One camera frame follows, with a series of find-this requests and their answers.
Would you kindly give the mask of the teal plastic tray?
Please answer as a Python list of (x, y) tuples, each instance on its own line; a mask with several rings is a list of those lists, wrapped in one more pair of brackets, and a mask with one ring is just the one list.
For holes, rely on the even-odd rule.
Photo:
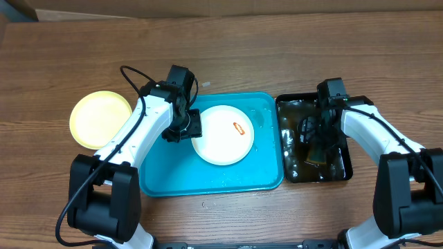
[(243, 111), (255, 137), (250, 152), (239, 162), (219, 166), (206, 162), (190, 140), (158, 138), (140, 168), (140, 189), (151, 197), (272, 190), (283, 180), (280, 132), (274, 99), (267, 93), (200, 95), (193, 108), (205, 111), (228, 105)]

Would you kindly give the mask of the green and yellow sponge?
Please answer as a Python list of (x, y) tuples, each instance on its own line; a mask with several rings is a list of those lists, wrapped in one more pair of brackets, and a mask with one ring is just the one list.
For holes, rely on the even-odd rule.
[(323, 151), (310, 150), (307, 153), (307, 157), (305, 159), (307, 163), (316, 164), (316, 165), (325, 165), (327, 163), (327, 157)]

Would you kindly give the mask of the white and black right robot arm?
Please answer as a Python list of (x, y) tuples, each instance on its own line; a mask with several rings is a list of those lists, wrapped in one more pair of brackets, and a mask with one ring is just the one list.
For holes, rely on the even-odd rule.
[(327, 149), (349, 137), (378, 167), (373, 215), (340, 232), (332, 247), (433, 246), (418, 238), (442, 230), (442, 149), (407, 138), (367, 97), (349, 96), (341, 78), (321, 82), (317, 96), (317, 109), (297, 126), (301, 142)]

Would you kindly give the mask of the yellow plate with ketchup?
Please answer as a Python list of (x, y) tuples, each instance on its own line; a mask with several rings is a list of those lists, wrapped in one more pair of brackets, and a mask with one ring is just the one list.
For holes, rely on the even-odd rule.
[(123, 96), (112, 91), (96, 91), (74, 106), (69, 129), (78, 144), (98, 150), (118, 133), (131, 114), (132, 108)]

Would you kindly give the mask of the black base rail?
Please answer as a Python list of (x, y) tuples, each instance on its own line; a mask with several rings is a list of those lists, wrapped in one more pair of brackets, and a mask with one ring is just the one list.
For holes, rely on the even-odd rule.
[(114, 243), (112, 246), (93, 246), (93, 248), (153, 248), (153, 249), (346, 249), (347, 246), (335, 239), (306, 239), (302, 242), (289, 243), (202, 243), (188, 244), (185, 242), (161, 243), (154, 239), (151, 244), (140, 246), (125, 242)]

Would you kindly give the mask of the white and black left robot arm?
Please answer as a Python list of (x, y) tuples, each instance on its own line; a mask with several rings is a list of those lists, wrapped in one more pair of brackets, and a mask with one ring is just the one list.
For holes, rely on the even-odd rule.
[(198, 80), (173, 65), (165, 81), (149, 79), (136, 89), (138, 102), (118, 133), (93, 156), (79, 154), (70, 168), (69, 200), (55, 237), (66, 247), (152, 248), (154, 237), (140, 224), (139, 169), (157, 138), (180, 142), (202, 135), (192, 108)]

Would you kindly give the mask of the black water tray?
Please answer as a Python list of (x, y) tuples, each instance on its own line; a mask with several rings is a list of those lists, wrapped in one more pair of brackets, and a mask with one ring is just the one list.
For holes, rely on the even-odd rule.
[(305, 161), (309, 145), (300, 141), (297, 125), (300, 119), (318, 110), (316, 93), (280, 95), (275, 100), (282, 145), (284, 177), (291, 183), (348, 181), (353, 177), (352, 163), (347, 147), (327, 154), (325, 165)]

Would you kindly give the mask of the white plate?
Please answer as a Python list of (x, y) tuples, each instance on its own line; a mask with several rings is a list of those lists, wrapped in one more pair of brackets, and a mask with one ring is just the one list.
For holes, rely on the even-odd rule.
[(250, 118), (238, 108), (217, 105), (201, 114), (202, 136), (192, 139), (206, 162), (225, 166), (241, 161), (251, 150), (255, 131)]

